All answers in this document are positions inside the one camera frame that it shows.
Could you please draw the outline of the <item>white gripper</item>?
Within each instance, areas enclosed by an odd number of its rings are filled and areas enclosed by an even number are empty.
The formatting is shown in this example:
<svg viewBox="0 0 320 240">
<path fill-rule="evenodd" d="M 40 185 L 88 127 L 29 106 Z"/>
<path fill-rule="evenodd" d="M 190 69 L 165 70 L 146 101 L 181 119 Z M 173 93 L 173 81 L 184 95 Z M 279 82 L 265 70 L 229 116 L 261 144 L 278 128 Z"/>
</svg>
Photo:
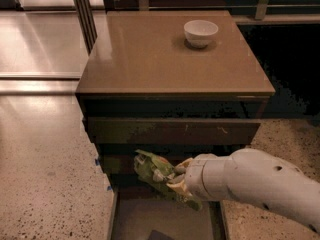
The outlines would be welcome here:
<svg viewBox="0 0 320 240">
<path fill-rule="evenodd" d="M 221 201 L 228 198 L 225 183 L 226 157 L 213 154 L 200 154 L 194 159 L 188 158 L 174 167 L 178 175 L 185 174 L 179 183 L 167 183 L 167 186 L 184 197 L 192 195 L 201 201 Z"/>
</svg>

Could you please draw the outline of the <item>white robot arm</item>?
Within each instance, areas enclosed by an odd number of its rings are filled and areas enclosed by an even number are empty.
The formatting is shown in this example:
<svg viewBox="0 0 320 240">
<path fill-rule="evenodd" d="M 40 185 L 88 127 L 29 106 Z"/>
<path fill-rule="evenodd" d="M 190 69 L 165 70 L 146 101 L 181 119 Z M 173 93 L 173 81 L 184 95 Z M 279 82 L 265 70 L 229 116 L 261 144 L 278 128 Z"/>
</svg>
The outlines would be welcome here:
<svg viewBox="0 0 320 240">
<path fill-rule="evenodd" d="M 250 204 L 320 234 L 320 183 L 290 162 L 244 148 L 229 156 L 200 154 L 178 168 L 183 173 L 167 186 L 182 196 Z"/>
</svg>

